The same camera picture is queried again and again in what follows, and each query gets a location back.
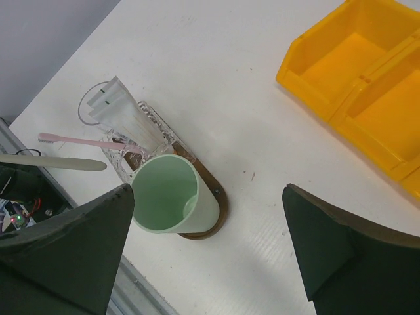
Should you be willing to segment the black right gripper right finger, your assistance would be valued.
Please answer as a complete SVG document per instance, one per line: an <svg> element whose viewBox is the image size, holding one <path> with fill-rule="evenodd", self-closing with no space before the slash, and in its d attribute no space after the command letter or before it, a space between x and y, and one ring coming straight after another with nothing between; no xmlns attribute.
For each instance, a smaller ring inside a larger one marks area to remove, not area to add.
<svg viewBox="0 0 420 315"><path fill-rule="evenodd" d="M288 184L283 208L317 314L418 314L419 237Z"/></svg>

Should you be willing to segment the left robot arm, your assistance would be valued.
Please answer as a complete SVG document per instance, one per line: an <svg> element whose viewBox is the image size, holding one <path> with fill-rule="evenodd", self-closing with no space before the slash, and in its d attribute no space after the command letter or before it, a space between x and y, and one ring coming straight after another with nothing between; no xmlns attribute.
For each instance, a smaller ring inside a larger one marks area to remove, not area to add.
<svg viewBox="0 0 420 315"><path fill-rule="evenodd" d="M1 199L31 202L40 196L42 187L40 173L1 165Z"/></svg>

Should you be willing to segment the clear glass tumbler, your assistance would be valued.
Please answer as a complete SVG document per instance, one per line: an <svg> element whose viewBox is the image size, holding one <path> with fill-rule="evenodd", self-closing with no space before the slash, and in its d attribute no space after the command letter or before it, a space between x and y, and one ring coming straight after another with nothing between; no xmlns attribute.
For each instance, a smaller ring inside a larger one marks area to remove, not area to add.
<svg viewBox="0 0 420 315"><path fill-rule="evenodd" d="M102 86L99 89L99 92L97 92L92 99L90 99L89 101L86 102L86 104L91 108L96 108L96 107L103 107L103 106L108 106L111 102L112 102L112 96L103 96L106 91L108 90L108 84L110 83L110 81L103 81L100 83L97 83L96 85L92 86L81 98L81 100L79 101L78 107L77 107L77 116L80 120L80 122L82 122L82 124L86 125L86 126L97 126L100 125L100 122L87 122L82 118L81 115L81 105L84 102L85 97L95 88Z"/></svg>

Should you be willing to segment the white toothpaste tube black cap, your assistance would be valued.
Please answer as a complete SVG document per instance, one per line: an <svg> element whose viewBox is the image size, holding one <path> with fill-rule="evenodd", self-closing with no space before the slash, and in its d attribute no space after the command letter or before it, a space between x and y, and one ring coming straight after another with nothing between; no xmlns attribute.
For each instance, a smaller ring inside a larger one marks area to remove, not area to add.
<svg viewBox="0 0 420 315"><path fill-rule="evenodd" d="M88 115L96 122L122 133L123 128L130 126L138 114L135 99L118 76L110 80L103 96L112 96L112 102L108 106L91 109Z"/></svg>

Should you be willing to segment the pink toothbrush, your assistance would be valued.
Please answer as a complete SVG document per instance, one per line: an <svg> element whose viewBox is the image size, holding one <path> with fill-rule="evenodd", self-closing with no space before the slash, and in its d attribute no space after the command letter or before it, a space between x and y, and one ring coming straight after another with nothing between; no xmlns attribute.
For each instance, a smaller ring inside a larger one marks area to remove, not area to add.
<svg viewBox="0 0 420 315"><path fill-rule="evenodd" d="M69 142L74 144L83 144L88 146L96 146L103 149L108 150L119 150L119 151L127 151L130 153L135 154L142 154L143 151L138 146L132 144L124 144L124 143L116 143L116 142L103 142L103 141L95 141L95 140L85 140L80 138L71 138L65 136L58 136L56 134L50 133L39 133L38 134L38 141L39 142L48 142L48 143L55 143L55 142Z"/></svg>

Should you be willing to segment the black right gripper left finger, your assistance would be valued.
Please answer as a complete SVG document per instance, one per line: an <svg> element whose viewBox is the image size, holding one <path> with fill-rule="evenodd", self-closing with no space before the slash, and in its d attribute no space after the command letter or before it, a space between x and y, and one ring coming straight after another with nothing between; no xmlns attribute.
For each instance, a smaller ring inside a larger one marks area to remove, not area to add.
<svg viewBox="0 0 420 315"><path fill-rule="evenodd" d="M1 236L1 313L105 314L134 206L122 184Z"/></svg>

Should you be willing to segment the green plastic cup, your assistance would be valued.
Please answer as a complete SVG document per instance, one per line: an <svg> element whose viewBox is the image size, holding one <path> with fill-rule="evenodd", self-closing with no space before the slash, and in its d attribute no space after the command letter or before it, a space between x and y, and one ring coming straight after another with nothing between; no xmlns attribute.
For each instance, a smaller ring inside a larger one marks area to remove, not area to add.
<svg viewBox="0 0 420 315"><path fill-rule="evenodd" d="M148 160L131 182L134 221L155 234L206 232L219 219L220 207L187 159L165 154Z"/></svg>

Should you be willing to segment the grey toothbrush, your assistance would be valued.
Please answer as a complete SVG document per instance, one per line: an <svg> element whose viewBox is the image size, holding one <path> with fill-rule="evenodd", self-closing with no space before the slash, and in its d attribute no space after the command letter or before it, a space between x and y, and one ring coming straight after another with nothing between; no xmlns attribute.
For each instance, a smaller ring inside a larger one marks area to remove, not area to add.
<svg viewBox="0 0 420 315"><path fill-rule="evenodd" d="M1 154L1 163L29 165L36 167L52 167L59 169L73 169L80 171L103 171L107 168L104 162L91 159L77 159L70 157L26 156Z"/></svg>

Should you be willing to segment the clear glass holder block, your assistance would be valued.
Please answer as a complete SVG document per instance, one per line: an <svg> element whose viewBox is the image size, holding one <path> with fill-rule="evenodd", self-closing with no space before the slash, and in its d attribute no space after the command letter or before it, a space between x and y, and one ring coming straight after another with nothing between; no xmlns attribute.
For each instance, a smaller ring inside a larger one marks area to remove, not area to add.
<svg viewBox="0 0 420 315"><path fill-rule="evenodd" d="M119 133L108 129L101 138L105 143L123 145L122 149L102 150L123 182L132 182L134 174L144 163L163 154L178 154L191 163L196 161L191 149L151 106L141 101L138 108L141 122L135 124L134 135L127 131Z"/></svg>

